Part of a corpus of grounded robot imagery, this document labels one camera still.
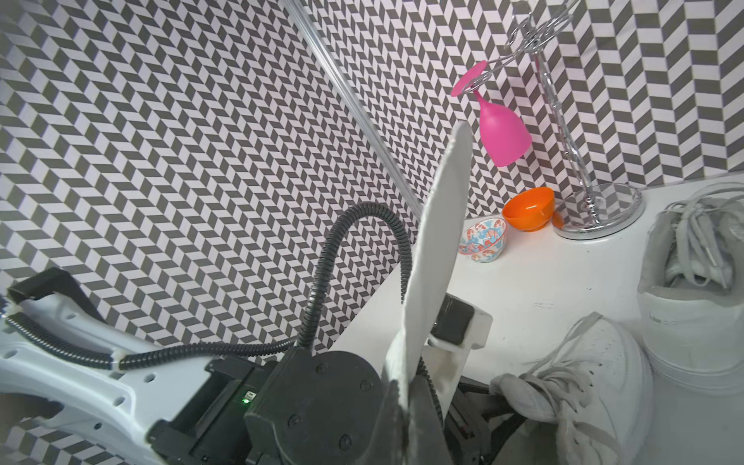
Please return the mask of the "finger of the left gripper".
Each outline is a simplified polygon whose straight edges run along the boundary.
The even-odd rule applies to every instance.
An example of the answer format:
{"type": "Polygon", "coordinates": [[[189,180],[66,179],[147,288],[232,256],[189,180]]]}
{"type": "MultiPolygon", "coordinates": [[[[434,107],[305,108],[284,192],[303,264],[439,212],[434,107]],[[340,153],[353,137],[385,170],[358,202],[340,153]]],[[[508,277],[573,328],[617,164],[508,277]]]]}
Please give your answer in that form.
{"type": "Polygon", "coordinates": [[[462,377],[447,414],[447,445],[455,464],[491,464],[525,423],[501,394],[462,377]]]}

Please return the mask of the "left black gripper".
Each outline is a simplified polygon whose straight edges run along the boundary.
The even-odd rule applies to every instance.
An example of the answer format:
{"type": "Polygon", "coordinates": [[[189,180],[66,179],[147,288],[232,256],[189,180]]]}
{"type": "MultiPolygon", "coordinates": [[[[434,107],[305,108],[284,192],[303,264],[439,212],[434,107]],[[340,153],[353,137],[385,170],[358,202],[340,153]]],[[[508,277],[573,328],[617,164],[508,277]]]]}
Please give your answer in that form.
{"type": "Polygon", "coordinates": [[[147,441],[168,464],[360,464],[383,402],[381,377],[348,352],[290,350],[264,365],[228,356],[147,441]]]}

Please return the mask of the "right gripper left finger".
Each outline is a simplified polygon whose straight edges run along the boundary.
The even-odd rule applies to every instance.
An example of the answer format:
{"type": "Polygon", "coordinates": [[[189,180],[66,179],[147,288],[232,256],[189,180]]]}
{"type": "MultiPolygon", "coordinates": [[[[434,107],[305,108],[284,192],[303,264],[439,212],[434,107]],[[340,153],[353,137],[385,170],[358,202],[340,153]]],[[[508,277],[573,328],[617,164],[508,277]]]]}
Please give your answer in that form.
{"type": "Polygon", "coordinates": [[[374,424],[371,438],[372,464],[402,464],[404,457],[403,409],[399,405],[399,387],[397,381],[387,386],[383,403],[374,424]]]}

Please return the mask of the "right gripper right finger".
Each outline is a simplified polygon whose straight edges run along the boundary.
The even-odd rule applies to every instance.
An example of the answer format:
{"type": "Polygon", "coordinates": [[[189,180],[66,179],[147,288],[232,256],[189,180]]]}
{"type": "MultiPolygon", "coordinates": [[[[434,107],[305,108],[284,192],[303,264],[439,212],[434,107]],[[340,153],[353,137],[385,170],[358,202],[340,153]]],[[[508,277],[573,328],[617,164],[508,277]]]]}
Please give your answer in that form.
{"type": "Polygon", "coordinates": [[[422,376],[416,376],[409,387],[408,463],[453,463],[428,383],[422,376]]]}

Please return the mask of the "white shoe insole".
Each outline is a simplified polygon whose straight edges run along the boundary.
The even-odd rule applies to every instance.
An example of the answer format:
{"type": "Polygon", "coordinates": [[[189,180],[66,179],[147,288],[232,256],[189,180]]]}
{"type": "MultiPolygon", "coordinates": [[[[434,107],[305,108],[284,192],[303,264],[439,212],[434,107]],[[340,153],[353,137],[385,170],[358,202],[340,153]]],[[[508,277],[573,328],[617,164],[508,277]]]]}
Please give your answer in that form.
{"type": "Polygon", "coordinates": [[[401,329],[387,351],[385,372],[397,382],[398,404],[409,409],[410,385],[428,335],[444,301],[468,211],[473,132],[465,121],[453,126],[426,200],[403,300],[401,329]]]}

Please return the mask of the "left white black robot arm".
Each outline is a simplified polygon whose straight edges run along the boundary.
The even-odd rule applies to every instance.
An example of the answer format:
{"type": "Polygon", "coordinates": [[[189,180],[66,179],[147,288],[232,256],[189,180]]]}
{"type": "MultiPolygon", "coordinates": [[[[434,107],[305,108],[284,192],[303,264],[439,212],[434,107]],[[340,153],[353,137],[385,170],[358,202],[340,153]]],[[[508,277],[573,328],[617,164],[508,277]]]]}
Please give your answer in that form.
{"type": "Polygon", "coordinates": [[[80,335],[112,336],[78,283],[49,269],[10,289],[1,389],[84,416],[83,434],[145,464],[484,464],[524,420],[474,387],[443,406],[423,369],[412,410],[371,365],[310,349],[329,275],[316,279],[297,339],[196,343],[127,354],[79,347],[43,326],[52,304],[80,335]]]}

